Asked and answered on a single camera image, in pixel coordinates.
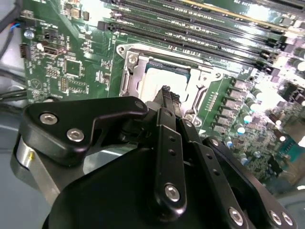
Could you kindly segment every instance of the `ram slot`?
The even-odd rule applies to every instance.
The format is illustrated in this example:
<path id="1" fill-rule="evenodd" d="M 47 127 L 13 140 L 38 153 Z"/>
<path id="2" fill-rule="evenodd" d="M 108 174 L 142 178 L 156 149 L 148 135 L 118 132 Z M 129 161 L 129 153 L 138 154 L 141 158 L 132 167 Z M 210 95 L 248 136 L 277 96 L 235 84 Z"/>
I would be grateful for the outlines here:
<path id="1" fill-rule="evenodd" d="M 244 66 L 255 67 L 257 64 L 257 61 L 255 61 L 255 60 L 238 57 L 238 56 L 232 55 L 230 53 L 225 53 L 225 52 L 222 52 L 222 51 L 219 51 L 216 49 L 204 47 L 202 45 L 190 43 L 187 41 L 182 41 L 182 40 L 176 39 L 172 36 L 162 35 L 159 33 L 144 30 L 142 28 L 126 26 L 126 24 L 122 24 L 121 22 L 114 22 L 114 23 L 112 22 L 110 25 L 110 29 L 113 32 L 115 32 L 115 31 L 124 32 L 124 33 L 134 35 L 137 37 L 142 37 L 142 38 L 146 38 L 149 40 L 155 40 L 155 41 L 161 42 L 163 44 L 166 43 L 169 45 L 177 45 L 180 47 L 185 47 L 193 52 L 201 52 L 204 56 L 215 56 L 219 59 L 225 59 L 225 60 L 228 60 L 231 62 L 241 63 Z"/>
<path id="2" fill-rule="evenodd" d="M 179 19 L 188 20 L 192 23 L 198 23 L 205 26 L 210 26 L 215 29 L 228 31 L 232 34 L 240 36 L 252 36 L 253 40 L 265 41 L 267 38 L 278 40 L 279 34 L 270 32 L 269 29 L 264 29 L 255 25 L 249 26 L 249 22 L 231 19 L 222 15 L 216 15 L 203 10 L 196 10 L 192 7 L 181 5 L 175 2 L 164 0 L 120 0 L 118 5 L 135 6 L 141 9 L 151 9 L 154 12 L 170 15 Z"/>
<path id="3" fill-rule="evenodd" d="M 262 50 L 268 50 L 270 52 L 273 51 L 266 45 L 259 44 L 258 42 L 251 41 L 250 39 L 242 36 L 215 30 L 213 28 L 203 27 L 196 23 L 191 24 L 188 21 L 178 20 L 174 17 L 165 16 L 159 13 L 151 14 L 148 10 L 138 11 L 134 10 L 133 8 L 129 8 L 128 11 L 120 11 L 117 13 L 129 19 L 149 23 L 166 29 L 175 30 L 182 33 L 187 31 L 189 35 L 215 41 L 220 45 L 225 44 L 241 51 L 246 50 L 249 53 L 260 54 Z"/>

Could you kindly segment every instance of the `small component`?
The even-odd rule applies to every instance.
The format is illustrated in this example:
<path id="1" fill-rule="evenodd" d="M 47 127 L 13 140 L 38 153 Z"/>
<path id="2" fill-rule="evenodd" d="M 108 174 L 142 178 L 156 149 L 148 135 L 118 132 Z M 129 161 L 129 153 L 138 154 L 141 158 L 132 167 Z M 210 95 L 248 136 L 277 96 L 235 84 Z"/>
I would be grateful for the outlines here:
<path id="1" fill-rule="evenodd" d="M 274 122 L 277 126 L 280 126 L 282 124 L 282 121 L 278 119 L 278 117 L 275 114 L 270 114 L 269 118 L 272 122 Z"/>
<path id="2" fill-rule="evenodd" d="M 89 19 L 90 19 L 89 12 L 84 11 L 84 12 L 82 13 L 82 17 L 83 17 L 84 21 L 89 21 Z"/>
<path id="3" fill-rule="evenodd" d="M 285 104 L 286 104 L 285 102 L 279 101 L 278 104 L 277 104 L 277 106 L 278 106 L 278 107 L 284 107 Z"/>
<path id="4" fill-rule="evenodd" d="M 20 48 L 20 57 L 21 58 L 25 58 L 27 60 L 30 60 L 31 59 L 31 49 L 30 49 L 30 46 L 27 45 L 27 44 L 21 44 L 19 46 Z"/>
<path id="5" fill-rule="evenodd" d="M 293 21 L 290 18 L 282 18 L 280 23 L 283 26 L 290 26 Z"/>
<path id="6" fill-rule="evenodd" d="M 281 142 L 284 142 L 286 140 L 286 137 L 282 134 L 280 130 L 274 129 L 273 133 Z"/>
<path id="7" fill-rule="evenodd" d="M 292 44 L 282 44 L 280 47 L 280 50 L 286 53 L 292 53 L 293 50 L 295 49 L 295 46 Z"/>
<path id="8" fill-rule="evenodd" d="M 258 142 L 263 142 L 264 140 L 265 140 L 265 138 L 262 137 L 262 136 L 259 136 L 259 137 L 257 138 L 257 141 L 258 141 Z"/>
<path id="9" fill-rule="evenodd" d="M 258 101 L 263 101 L 264 99 L 264 93 L 259 90 L 259 89 L 255 89 L 252 91 L 252 95 L 258 100 Z"/>
<path id="10" fill-rule="evenodd" d="M 275 75 L 275 76 L 272 76 L 272 78 L 271 78 L 270 81 L 271 81 L 272 83 L 277 83 L 279 80 L 280 80 L 280 77 L 277 76 L 277 75 Z"/>
<path id="11" fill-rule="evenodd" d="M 229 97 L 232 97 L 234 99 L 241 99 L 242 97 L 246 96 L 247 93 L 245 92 L 240 92 L 240 91 L 237 91 L 237 90 L 230 90 L 229 92 Z"/>
<path id="12" fill-rule="evenodd" d="M 213 130 L 219 133 L 225 133 L 226 129 L 221 125 L 214 125 Z"/>
<path id="13" fill-rule="evenodd" d="M 70 10 L 70 13 L 71 13 L 71 17 L 73 17 L 75 19 L 81 18 L 81 10 L 80 9 L 72 8 Z"/>
<path id="14" fill-rule="evenodd" d="M 294 117 L 284 127 L 286 133 L 301 147 L 305 147 L 305 119 Z"/>
<path id="15" fill-rule="evenodd" d="M 97 29 L 101 31 L 106 31 L 108 30 L 108 24 L 103 22 L 103 21 L 98 21 L 97 22 Z"/>
<path id="16" fill-rule="evenodd" d="M 246 105 L 249 107 L 249 109 L 253 112 L 259 111 L 260 105 L 257 104 L 254 100 L 249 99 L 246 103 Z"/>
<path id="17" fill-rule="evenodd" d="M 32 40 L 32 39 L 34 39 L 35 34 L 34 34 L 34 32 L 31 31 L 31 30 L 26 30 L 26 31 L 23 33 L 23 36 L 24 36 L 26 39 Z"/>
<path id="18" fill-rule="evenodd" d="M 245 124 L 249 124 L 252 122 L 252 117 L 248 112 L 242 112 L 240 117 L 243 119 Z"/>
<path id="19" fill-rule="evenodd" d="M 261 121 L 261 119 L 258 118 L 258 117 L 255 117 L 255 118 L 252 120 L 252 122 L 253 122 L 254 124 L 259 124 L 260 121 Z"/>
<path id="20" fill-rule="evenodd" d="M 253 153 L 253 156 L 255 156 L 256 158 L 261 158 L 261 157 L 262 157 L 262 154 L 261 154 L 261 152 L 259 152 L 259 151 L 255 151 L 255 152 Z"/>
<path id="21" fill-rule="evenodd" d="M 273 156 L 271 156 L 269 158 L 269 160 L 267 161 L 269 167 L 272 169 L 272 171 L 276 174 L 276 176 L 278 176 L 280 173 L 282 173 L 282 168 L 280 167 L 280 165 L 278 164 L 278 162 L 275 160 L 275 158 Z"/>
<path id="22" fill-rule="evenodd" d="M 234 115 L 236 114 L 236 111 L 228 109 L 228 108 L 222 108 L 220 110 L 220 114 L 223 116 L 227 116 L 227 117 L 234 117 Z"/>
<path id="23" fill-rule="evenodd" d="M 239 107 L 242 105 L 241 101 L 235 101 L 233 99 L 225 98 L 224 105 L 226 107 L 232 108 L 232 109 L 239 109 Z"/>
<path id="24" fill-rule="evenodd" d="M 226 145 L 228 148 L 231 148 L 231 147 L 233 146 L 233 142 L 232 142 L 232 140 L 231 140 L 230 137 L 226 137 L 225 140 L 224 140 L 224 142 L 225 142 L 225 145 Z"/>
<path id="25" fill-rule="evenodd" d="M 235 80 L 233 83 L 233 87 L 244 90 L 251 86 L 250 83 L 242 81 L 242 80 Z"/>
<path id="26" fill-rule="evenodd" d="M 69 3 L 66 3 L 65 6 L 66 6 L 67 10 L 71 10 L 73 8 L 73 6 L 71 4 L 69 4 Z"/>
<path id="27" fill-rule="evenodd" d="M 305 71 L 305 61 L 301 61 L 299 59 L 292 59 L 291 65 L 294 66 L 298 71 Z"/>
<path id="28" fill-rule="evenodd" d="M 230 119 L 228 119 L 226 117 L 219 116 L 219 117 L 217 117 L 216 121 L 217 121 L 218 124 L 222 124 L 222 125 L 228 126 L 228 125 L 230 125 L 230 122 L 232 120 L 230 120 Z"/>
<path id="29" fill-rule="evenodd" d="M 234 129 L 237 131 L 239 135 L 243 135 L 246 132 L 245 128 L 240 123 L 235 124 Z"/>
<path id="30" fill-rule="evenodd" d="M 266 124 L 267 129 L 272 129 L 273 127 L 274 127 L 274 123 L 267 122 L 267 124 Z"/>

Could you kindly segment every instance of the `silver screw head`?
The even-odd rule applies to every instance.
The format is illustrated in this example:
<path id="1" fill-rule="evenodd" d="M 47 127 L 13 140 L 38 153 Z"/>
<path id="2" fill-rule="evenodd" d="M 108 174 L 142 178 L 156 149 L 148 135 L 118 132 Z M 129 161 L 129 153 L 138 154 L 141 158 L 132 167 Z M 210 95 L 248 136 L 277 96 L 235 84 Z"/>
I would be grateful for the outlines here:
<path id="1" fill-rule="evenodd" d="M 73 128 L 68 130 L 67 137 L 73 142 L 81 142 L 85 138 L 85 135 L 81 130 Z"/>
<path id="2" fill-rule="evenodd" d="M 177 202 L 180 199 L 180 193 L 173 185 L 165 186 L 165 194 L 172 202 Z"/>
<path id="3" fill-rule="evenodd" d="M 138 58 L 135 55 L 130 55 L 128 57 L 128 63 L 130 63 L 130 64 L 136 64 L 137 61 L 138 61 Z"/>
<path id="4" fill-rule="evenodd" d="M 279 216 L 274 212 L 274 211 L 270 211 L 270 216 L 272 218 L 272 220 L 277 224 L 277 225 L 282 225 L 282 221 L 279 218 Z"/>
<path id="5" fill-rule="evenodd" d="M 32 40 L 35 37 L 35 34 L 31 30 L 26 30 L 23 35 L 25 38 L 30 40 Z"/>
<path id="6" fill-rule="evenodd" d="M 219 146 L 218 142 L 215 139 L 212 139 L 211 141 L 215 146 Z"/>
<path id="7" fill-rule="evenodd" d="M 229 214 L 230 217 L 233 219 L 233 221 L 238 225 L 241 226 L 244 224 L 244 219 L 242 215 L 233 207 L 229 208 Z"/>
<path id="8" fill-rule="evenodd" d="M 282 216 L 284 217 L 284 220 L 286 221 L 286 223 L 288 223 L 290 226 L 292 226 L 294 224 L 286 213 L 282 212 Z"/>
<path id="9" fill-rule="evenodd" d="M 40 121 L 46 125 L 54 125 L 58 122 L 58 119 L 55 115 L 51 113 L 44 113 L 39 117 Z"/>

